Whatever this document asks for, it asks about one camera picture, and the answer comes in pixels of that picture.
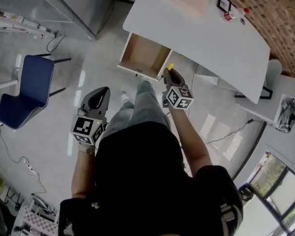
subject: small device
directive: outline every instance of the small device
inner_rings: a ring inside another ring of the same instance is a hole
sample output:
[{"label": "small device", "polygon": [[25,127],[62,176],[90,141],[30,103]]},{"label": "small device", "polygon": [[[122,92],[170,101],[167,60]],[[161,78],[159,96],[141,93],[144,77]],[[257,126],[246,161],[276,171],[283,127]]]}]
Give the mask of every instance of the small device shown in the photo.
[{"label": "small device", "polygon": [[174,64],[170,63],[164,70],[164,83],[171,86],[163,93],[163,107],[171,104],[176,109],[188,109],[194,101],[192,91],[188,88],[184,78],[173,69]]},{"label": "small device", "polygon": [[95,145],[107,125],[105,114],[109,99],[108,87],[98,88],[83,98],[71,126],[71,134],[77,142]]}]

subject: white tiled floor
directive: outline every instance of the white tiled floor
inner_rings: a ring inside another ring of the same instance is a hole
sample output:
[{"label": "white tiled floor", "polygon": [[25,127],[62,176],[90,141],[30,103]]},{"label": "white tiled floor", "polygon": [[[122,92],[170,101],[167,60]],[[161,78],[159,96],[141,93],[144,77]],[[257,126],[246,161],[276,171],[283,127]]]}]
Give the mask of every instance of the white tiled floor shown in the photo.
[{"label": "white tiled floor", "polygon": [[[20,130],[14,131],[6,126],[1,128],[10,156],[14,160],[22,156],[29,159],[47,189],[41,197],[57,207],[63,199],[70,197],[77,143],[69,131],[81,98],[95,88],[108,86],[111,100],[107,118],[110,120],[120,107],[118,96],[121,91],[128,92],[133,98],[135,96],[138,78],[116,67],[128,37],[122,24],[130,8],[131,5],[118,2],[95,42],[65,38],[52,53],[51,59],[71,57],[72,61],[56,64],[51,91],[64,86],[67,89],[51,97],[47,108]],[[22,68],[25,55],[46,53],[48,41],[29,34],[0,33],[0,81],[11,79],[15,70]],[[17,57],[21,58],[20,67],[16,67]],[[195,63],[177,53],[173,53],[169,62],[175,63],[175,68],[191,86]],[[165,90],[162,80],[153,83],[153,86],[159,96]],[[18,87],[0,90],[0,95],[3,92],[17,93]],[[256,119],[235,104],[233,91],[213,86],[197,76],[193,93],[196,99],[191,107],[190,119],[205,142],[242,128],[250,118]],[[177,134],[174,123],[172,128]],[[208,145],[213,162],[226,167],[233,175],[260,128],[261,124],[254,122],[236,135]],[[37,176],[32,175],[23,160],[17,165],[7,157],[1,138],[0,165],[0,174],[26,198],[32,192],[43,190],[37,183]]]}]

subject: white desk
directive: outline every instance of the white desk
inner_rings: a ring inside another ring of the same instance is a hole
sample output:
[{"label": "white desk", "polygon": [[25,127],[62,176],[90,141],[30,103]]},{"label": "white desk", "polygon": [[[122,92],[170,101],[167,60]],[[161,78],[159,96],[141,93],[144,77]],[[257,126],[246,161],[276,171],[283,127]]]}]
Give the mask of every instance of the white desk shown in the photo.
[{"label": "white desk", "polygon": [[258,103],[270,48],[245,19],[227,22],[210,0],[206,15],[193,18],[166,0],[136,0],[123,28],[172,49]]}]

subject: person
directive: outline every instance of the person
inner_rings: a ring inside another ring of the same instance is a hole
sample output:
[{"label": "person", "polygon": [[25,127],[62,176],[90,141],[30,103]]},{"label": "person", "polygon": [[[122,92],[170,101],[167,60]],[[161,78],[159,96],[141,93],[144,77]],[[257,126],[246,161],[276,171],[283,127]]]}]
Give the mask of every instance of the person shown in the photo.
[{"label": "person", "polygon": [[233,235],[239,193],[226,169],[212,165],[185,111],[169,107],[192,177],[151,83],[143,79],[134,104],[125,92],[121,103],[96,156],[78,152],[59,235]]}]

